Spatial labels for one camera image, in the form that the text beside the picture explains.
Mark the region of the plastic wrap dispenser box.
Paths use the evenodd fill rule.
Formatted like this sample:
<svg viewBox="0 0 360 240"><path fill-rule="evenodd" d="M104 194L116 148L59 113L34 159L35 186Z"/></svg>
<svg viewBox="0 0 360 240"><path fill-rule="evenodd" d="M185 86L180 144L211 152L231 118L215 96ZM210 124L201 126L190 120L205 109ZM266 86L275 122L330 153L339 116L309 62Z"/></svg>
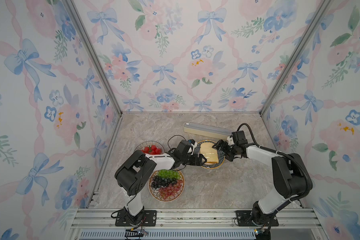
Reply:
<svg viewBox="0 0 360 240"><path fill-rule="evenodd" d="M227 140L227 138L232 134L233 131L207 125L185 122L184 132L213 139Z"/></svg>

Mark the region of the patterned fruit plate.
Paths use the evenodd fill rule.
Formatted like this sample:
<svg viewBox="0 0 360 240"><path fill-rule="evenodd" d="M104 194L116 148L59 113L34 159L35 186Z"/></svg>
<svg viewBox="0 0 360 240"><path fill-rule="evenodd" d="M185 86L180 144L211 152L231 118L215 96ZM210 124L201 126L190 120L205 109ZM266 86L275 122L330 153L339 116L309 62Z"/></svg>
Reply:
<svg viewBox="0 0 360 240"><path fill-rule="evenodd" d="M185 177L181 170L158 170L149 179L149 191L160 202L176 200L185 189Z"/></svg>

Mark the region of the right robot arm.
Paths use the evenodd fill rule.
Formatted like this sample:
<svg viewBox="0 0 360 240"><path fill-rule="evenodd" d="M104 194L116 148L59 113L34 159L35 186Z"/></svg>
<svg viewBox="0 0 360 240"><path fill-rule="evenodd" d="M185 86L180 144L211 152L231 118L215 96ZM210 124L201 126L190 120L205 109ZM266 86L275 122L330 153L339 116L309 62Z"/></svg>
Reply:
<svg viewBox="0 0 360 240"><path fill-rule="evenodd" d="M279 211L306 197L313 188L300 155L272 150L255 140L249 143L243 131L233 132L226 141L219 140L213 149L222 151L229 161L241 156L271 167L274 187L264 198L254 203L249 217L257 226L270 224Z"/></svg>

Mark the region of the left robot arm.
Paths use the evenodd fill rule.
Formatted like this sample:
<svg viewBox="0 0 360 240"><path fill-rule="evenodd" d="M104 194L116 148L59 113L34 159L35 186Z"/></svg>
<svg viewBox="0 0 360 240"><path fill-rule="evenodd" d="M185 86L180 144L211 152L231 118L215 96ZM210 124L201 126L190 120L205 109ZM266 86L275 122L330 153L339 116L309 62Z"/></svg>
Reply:
<svg viewBox="0 0 360 240"><path fill-rule="evenodd" d="M118 211L121 218L117 223L137 226L144 222L144 206L141 191L149 181L152 173L160 170L174 170L183 166L202 166L207 158L195 154L194 140L181 140L176 148L171 148L161 155L146 154L136 150L115 173L115 179L125 195L125 206Z"/></svg>

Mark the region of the glass plate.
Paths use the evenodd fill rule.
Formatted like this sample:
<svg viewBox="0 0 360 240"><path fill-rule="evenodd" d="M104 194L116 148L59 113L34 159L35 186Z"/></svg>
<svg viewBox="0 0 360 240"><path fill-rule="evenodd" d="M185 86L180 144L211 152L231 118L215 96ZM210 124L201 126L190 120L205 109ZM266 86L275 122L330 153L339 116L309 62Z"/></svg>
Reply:
<svg viewBox="0 0 360 240"><path fill-rule="evenodd" d="M141 150L143 153L148 155L161 155L165 153L163 145L156 141L143 142L135 148L135 151L137 150Z"/></svg>

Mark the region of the bread slices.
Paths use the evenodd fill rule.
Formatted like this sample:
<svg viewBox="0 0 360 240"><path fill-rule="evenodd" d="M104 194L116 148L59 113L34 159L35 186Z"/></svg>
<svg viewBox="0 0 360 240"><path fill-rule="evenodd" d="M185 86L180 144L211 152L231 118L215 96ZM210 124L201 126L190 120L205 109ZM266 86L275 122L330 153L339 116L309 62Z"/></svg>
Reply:
<svg viewBox="0 0 360 240"><path fill-rule="evenodd" d="M218 152L213 149L214 143L204 142L200 145L200 154L203 154L207 159L206 165L213 165L219 163Z"/></svg>

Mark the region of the green grapes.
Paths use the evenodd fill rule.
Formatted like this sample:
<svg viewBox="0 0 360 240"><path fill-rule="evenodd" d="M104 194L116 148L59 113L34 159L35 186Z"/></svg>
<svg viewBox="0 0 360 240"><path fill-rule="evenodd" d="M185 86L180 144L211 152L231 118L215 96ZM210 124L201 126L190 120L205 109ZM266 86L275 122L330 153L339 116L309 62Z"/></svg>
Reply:
<svg viewBox="0 0 360 240"><path fill-rule="evenodd" d="M180 180L182 177L179 172L172 170L159 170L158 176L162 179Z"/></svg>

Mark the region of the red grapes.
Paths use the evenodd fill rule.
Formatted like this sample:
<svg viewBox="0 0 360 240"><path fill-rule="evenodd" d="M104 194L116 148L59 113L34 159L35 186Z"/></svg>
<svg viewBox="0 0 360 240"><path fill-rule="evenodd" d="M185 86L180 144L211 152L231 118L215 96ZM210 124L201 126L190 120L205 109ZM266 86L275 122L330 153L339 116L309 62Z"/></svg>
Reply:
<svg viewBox="0 0 360 240"><path fill-rule="evenodd" d="M169 184L167 187L161 187L159 189L160 197L166 201L177 198L184 189L184 182L178 180L176 183Z"/></svg>

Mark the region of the black grapes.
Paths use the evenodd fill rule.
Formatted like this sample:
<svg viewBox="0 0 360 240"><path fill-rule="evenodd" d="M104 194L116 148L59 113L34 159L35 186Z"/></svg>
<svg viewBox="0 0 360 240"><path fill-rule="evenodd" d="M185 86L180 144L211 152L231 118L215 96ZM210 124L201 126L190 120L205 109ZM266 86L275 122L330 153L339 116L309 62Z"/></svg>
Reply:
<svg viewBox="0 0 360 240"><path fill-rule="evenodd" d="M170 179L162 179L159 176L154 176L151 182L151 188L153 189L160 189L160 188L166 188L170 185L173 186L177 184L178 180L170 180Z"/></svg>

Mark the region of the red strawberries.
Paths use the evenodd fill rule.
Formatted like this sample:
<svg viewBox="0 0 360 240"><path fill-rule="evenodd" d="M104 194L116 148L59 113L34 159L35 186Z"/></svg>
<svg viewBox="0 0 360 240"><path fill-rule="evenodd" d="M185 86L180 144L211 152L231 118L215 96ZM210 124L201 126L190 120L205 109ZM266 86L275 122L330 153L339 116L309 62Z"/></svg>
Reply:
<svg viewBox="0 0 360 240"><path fill-rule="evenodd" d="M150 146L144 147L143 152L145 154L149 154L149 155L161 155L162 149L158 148L156 145L150 145Z"/></svg>

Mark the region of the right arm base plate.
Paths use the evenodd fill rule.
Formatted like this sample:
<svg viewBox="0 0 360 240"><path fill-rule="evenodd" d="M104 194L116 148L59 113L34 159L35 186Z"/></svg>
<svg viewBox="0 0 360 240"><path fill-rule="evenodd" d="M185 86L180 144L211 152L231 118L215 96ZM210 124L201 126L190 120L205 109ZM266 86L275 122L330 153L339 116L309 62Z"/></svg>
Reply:
<svg viewBox="0 0 360 240"><path fill-rule="evenodd" d="M236 214L236 220L237 225L239 227L254 227L254 228L260 228L260 227L268 227L271 225L271 227L278 227L279 222L274 216L273 219L271 219L270 215L264 215L262 212L255 212L253 213L252 210L238 210L235 211Z"/></svg>

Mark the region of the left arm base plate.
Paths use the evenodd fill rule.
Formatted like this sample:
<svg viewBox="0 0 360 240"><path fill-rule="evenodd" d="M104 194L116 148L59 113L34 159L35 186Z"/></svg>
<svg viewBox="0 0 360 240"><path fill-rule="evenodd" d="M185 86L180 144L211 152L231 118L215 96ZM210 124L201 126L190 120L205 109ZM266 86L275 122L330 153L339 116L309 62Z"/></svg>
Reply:
<svg viewBox="0 0 360 240"><path fill-rule="evenodd" d="M136 216L132 216L126 209L121 209L111 214L116 227L154 227L157 221L157 211L142 210Z"/></svg>

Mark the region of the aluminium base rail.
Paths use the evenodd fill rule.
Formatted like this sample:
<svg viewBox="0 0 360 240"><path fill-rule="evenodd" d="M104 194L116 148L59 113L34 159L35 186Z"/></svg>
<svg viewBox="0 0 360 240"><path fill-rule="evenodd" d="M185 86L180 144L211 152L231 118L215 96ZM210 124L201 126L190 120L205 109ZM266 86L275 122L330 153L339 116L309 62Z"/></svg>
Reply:
<svg viewBox="0 0 360 240"><path fill-rule="evenodd" d="M136 230L117 227L111 209L79 210L68 240L327 240L313 209L284 209L276 215L275 227L241 226L229 209L158 209L155 226Z"/></svg>

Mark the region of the right aluminium corner post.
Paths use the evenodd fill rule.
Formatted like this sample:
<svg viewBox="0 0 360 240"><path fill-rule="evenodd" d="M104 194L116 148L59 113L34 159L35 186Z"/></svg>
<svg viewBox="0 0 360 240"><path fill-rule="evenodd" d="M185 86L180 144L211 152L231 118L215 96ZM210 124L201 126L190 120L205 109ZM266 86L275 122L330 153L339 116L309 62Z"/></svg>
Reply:
<svg viewBox="0 0 360 240"><path fill-rule="evenodd" d="M294 51L292 52L292 54L290 56L289 61L286 64L286 68L282 71L282 73L280 74L279 78L277 79L274 87L272 88L270 95L266 98L266 101L259 112L261 117L266 115L268 109L271 108L273 99L276 97L279 89L283 85L283 82L286 80L286 78L292 71L292 68L295 66L298 59L303 54L303 51L306 48L307 42L313 37L314 32L319 27L320 22L324 19L325 15L328 11L328 8L331 6L332 3L333 3L333 1L331 1L331 0L319 1L317 10L312 15L311 22L308 24L308 26L305 28L305 31L301 35L301 39L297 43Z"/></svg>

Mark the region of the left aluminium corner post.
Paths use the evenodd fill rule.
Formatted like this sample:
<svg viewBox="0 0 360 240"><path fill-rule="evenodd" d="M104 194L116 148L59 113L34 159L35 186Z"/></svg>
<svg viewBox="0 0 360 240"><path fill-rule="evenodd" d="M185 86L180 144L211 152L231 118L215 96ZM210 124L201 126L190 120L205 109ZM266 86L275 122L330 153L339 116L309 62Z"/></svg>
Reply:
<svg viewBox="0 0 360 240"><path fill-rule="evenodd" d="M84 23L79 15L79 12L75 6L74 1L62 0L62 3L67 10L68 15L70 16L70 18L73 22L73 25L78 32L79 37L82 39L83 46L85 47L86 52L88 53L89 58L90 58L91 62L93 63L96 73L100 77L101 83L105 87L106 93L108 94L108 96L110 98L111 104L113 105L113 107L115 108L115 110L117 112L117 116L121 117L123 114L121 111L121 108L117 102L115 94L113 93L112 87L105 75L105 71L103 70L103 68L101 66L101 63L97 56L96 50L91 42L90 36L84 26Z"/></svg>

